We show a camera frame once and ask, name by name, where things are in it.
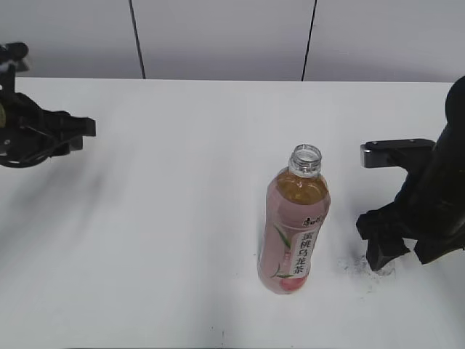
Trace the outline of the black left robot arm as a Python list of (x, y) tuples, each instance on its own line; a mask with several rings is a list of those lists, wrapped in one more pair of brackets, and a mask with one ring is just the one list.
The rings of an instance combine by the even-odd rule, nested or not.
[(28, 70), (28, 46), (1, 45), (1, 165), (30, 168), (56, 156), (83, 149), (83, 138), (96, 135), (96, 122), (66, 111), (48, 111), (15, 90), (16, 73)]

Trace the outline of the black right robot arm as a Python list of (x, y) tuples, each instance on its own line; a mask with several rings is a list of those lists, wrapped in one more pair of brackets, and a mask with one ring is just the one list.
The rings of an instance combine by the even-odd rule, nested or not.
[(358, 217), (373, 271), (413, 248), (422, 264), (464, 248), (464, 79), (445, 100), (446, 125), (437, 141), (383, 140), (360, 146), (363, 167), (399, 167), (407, 172), (393, 202)]

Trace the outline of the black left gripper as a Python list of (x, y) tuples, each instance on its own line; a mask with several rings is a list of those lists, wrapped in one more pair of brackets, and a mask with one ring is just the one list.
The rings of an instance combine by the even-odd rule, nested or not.
[(96, 122), (66, 111), (48, 111), (22, 93), (1, 93), (1, 165), (37, 166), (83, 149), (96, 135)]

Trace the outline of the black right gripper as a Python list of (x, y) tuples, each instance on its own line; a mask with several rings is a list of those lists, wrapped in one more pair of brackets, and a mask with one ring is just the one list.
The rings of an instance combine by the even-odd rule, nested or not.
[(360, 215), (356, 227), (372, 271), (410, 252), (402, 238), (417, 240), (422, 265), (464, 249), (464, 175), (409, 174), (394, 201)]

